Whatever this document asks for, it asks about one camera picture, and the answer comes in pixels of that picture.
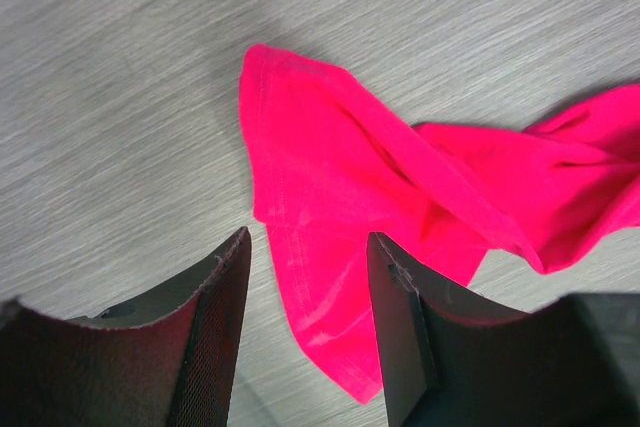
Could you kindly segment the red t shirt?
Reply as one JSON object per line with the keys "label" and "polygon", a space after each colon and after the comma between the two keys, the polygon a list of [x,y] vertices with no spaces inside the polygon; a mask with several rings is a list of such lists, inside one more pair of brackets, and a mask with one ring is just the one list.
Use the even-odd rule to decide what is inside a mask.
{"label": "red t shirt", "polygon": [[548,275],[639,223],[635,84],[518,132],[410,126],[348,71],[256,45],[239,79],[239,120],[293,336],[362,404],[383,386],[370,233],[465,286],[491,250]]}

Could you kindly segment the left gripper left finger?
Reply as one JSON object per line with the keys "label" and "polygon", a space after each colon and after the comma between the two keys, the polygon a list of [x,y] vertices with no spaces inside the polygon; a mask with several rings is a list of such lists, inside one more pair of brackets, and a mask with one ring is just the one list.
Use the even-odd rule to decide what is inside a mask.
{"label": "left gripper left finger", "polygon": [[5,426],[223,426],[248,292],[251,236],[95,317],[1,305]]}

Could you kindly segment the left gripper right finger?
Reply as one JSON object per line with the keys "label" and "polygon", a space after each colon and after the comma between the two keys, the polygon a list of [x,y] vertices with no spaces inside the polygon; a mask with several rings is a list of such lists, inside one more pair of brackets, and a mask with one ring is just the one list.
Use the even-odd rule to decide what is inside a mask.
{"label": "left gripper right finger", "polygon": [[369,236],[392,426],[635,426],[639,297],[572,293],[532,313],[487,299]]}

